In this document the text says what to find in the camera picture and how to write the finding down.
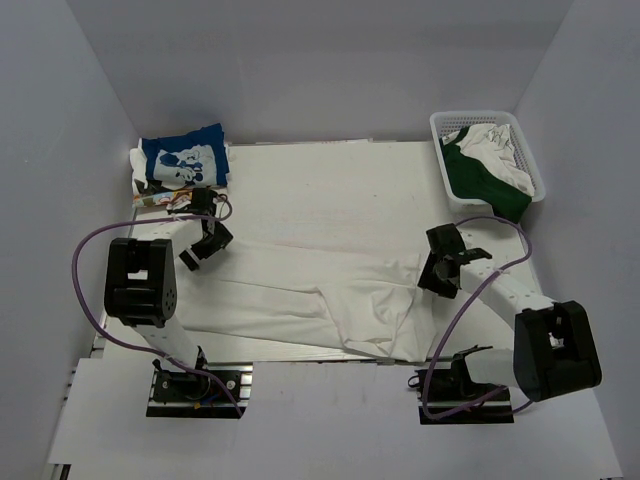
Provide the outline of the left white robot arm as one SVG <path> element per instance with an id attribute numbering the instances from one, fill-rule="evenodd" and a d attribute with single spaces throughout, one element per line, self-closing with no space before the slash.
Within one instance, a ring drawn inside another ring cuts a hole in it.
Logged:
<path id="1" fill-rule="evenodd" d="M 135 238 L 117 238 L 109 247 L 104 305 L 106 313 L 138 333 L 165 369 L 180 370 L 177 387 L 199 399 L 211 387 L 202 349 L 177 318 L 176 264 L 191 272 L 233 240 L 222 221 L 232 212 L 224 194 L 205 188 L 168 209 L 152 229 Z"/>

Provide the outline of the dark green t-shirt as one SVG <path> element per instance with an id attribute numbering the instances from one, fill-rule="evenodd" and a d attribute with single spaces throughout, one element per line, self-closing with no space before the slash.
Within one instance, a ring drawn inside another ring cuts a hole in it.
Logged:
<path id="1" fill-rule="evenodd" d="M 461 199 L 482 200 L 493 213 L 519 223 L 531 203 L 531 197 L 500 180 L 477 159 L 461 153 L 458 145 L 440 144 L 449 184 Z"/>

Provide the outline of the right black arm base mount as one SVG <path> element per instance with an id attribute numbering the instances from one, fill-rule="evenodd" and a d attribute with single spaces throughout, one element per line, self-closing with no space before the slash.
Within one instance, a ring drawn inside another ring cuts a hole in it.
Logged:
<path id="1" fill-rule="evenodd" d="M 470 425 L 470 424 L 510 424 L 514 422 L 511 396 L 508 390 L 500 392 L 482 404 L 469 407 L 442 420 L 429 419 L 423 411 L 422 393 L 427 370 L 416 370 L 407 380 L 407 386 L 417 394 L 418 414 L 421 425 Z M 497 388 L 493 384 L 469 384 L 464 390 L 454 379 L 451 370 L 436 369 L 428 391 L 428 409 L 440 414 L 458 405 L 470 402 Z"/>

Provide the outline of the white Coca-Cola print t-shirt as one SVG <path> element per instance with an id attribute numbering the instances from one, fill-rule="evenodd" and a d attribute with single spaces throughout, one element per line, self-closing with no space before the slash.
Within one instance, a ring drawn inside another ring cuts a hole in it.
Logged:
<path id="1" fill-rule="evenodd" d="M 235 240 L 189 270 L 177 264 L 177 316 L 210 332 L 406 362 L 436 337 L 421 253 L 356 253 Z"/>

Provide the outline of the colourful cartoon print folded shirt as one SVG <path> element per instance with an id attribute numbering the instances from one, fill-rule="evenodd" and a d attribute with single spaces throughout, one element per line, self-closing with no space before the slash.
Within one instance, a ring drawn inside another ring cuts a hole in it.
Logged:
<path id="1" fill-rule="evenodd" d="M 193 190 L 190 188 L 138 194 L 133 197 L 133 206 L 135 208 L 177 208 L 190 203 L 192 195 Z"/>

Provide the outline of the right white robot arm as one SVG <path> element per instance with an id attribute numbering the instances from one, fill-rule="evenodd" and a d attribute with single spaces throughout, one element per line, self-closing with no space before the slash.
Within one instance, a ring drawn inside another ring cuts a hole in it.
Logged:
<path id="1" fill-rule="evenodd" d="M 454 224 L 426 233 L 429 254 L 419 288 L 453 299 L 460 292 L 479 300 L 513 333 L 506 349 L 474 346 L 456 353 L 441 379 L 463 399 L 488 395 L 491 388 L 517 388 L 541 402 L 592 389 L 602 369 L 585 308 L 528 288 L 482 248 L 469 247 Z"/>

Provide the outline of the white plastic mesh basket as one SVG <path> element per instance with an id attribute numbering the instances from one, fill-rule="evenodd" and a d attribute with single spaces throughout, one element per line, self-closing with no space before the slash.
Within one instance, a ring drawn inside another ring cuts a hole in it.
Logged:
<path id="1" fill-rule="evenodd" d="M 510 126 L 510 140 L 514 147 L 516 167 L 527 173 L 534 187 L 533 203 L 541 202 L 546 195 L 544 182 L 540 176 L 535 158 L 525 139 L 524 133 L 514 115 L 496 110 L 467 110 L 435 112 L 429 119 L 434 148 L 438 159 L 441 176 L 448 197 L 449 208 L 453 213 L 482 213 L 489 210 L 489 205 L 480 199 L 462 199 L 452 191 L 446 172 L 444 156 L 439 140 L 455 131 L 481 123 Z"/>

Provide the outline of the white printed t-shirt in basket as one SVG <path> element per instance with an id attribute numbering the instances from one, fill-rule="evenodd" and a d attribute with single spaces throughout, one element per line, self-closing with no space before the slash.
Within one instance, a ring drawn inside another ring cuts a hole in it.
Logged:
<path id="1" fill-rule="evenodd" d="M 475 124 L 445 135 L 441 141 L 443 148 L 457 146 L 463 156 L 478 160 L 493 177 L 534 196 L 530 175 L 520 170 L 515 162 L 509 124 Z"/>

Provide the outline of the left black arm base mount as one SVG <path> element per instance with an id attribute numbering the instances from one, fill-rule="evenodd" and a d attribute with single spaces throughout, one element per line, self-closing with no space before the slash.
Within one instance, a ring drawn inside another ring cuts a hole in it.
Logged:
<path id="1" fill-rule="evenodd" d="M 209 365 L 244 412 L 253 378 L 251 364 Z M 150 418 L 239 419 L 228 395 L 213 380 L 155 368 L 146 408 Z"/>

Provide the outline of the blue cartoon print t-shirt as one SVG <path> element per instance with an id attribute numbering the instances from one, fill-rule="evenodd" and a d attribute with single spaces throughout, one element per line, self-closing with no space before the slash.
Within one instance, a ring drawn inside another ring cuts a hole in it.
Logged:
<path id="1" fill-rule="evenodd" d="M 220 123 L 184 135 L 142 138 L 145 179 L 166 190 L 226 187 L 230 173 Z"/>

